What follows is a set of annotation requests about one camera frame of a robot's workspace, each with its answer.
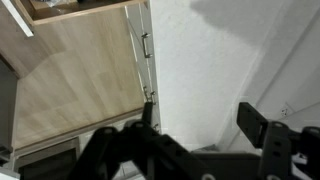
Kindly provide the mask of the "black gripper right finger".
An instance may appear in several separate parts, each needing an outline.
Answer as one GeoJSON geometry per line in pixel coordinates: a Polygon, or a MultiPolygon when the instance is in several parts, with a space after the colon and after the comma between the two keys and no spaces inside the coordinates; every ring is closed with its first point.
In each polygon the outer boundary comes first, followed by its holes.
{"type": "Polygon", "coordinates": [[[313,180],[320,179],[320,128],[306,126],[301,132],[280,121],[267,120],[248,102],[240,102],[237,125],[256,149],[261,149],[260,180],[302,180],[292,165],[313,180]]]}

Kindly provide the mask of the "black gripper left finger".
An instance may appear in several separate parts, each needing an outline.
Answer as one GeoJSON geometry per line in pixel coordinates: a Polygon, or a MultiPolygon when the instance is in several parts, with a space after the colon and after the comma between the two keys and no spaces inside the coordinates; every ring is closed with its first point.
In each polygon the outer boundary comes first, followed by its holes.
{"type": "Polygon", "coordinates": [[[97,129],[67,180],[113,180],[120,165],[132,161],[146,180],[214,180],[209,167],[168,135],[152,126],[154,104],[144,104],[142,118],[97,129]]]}

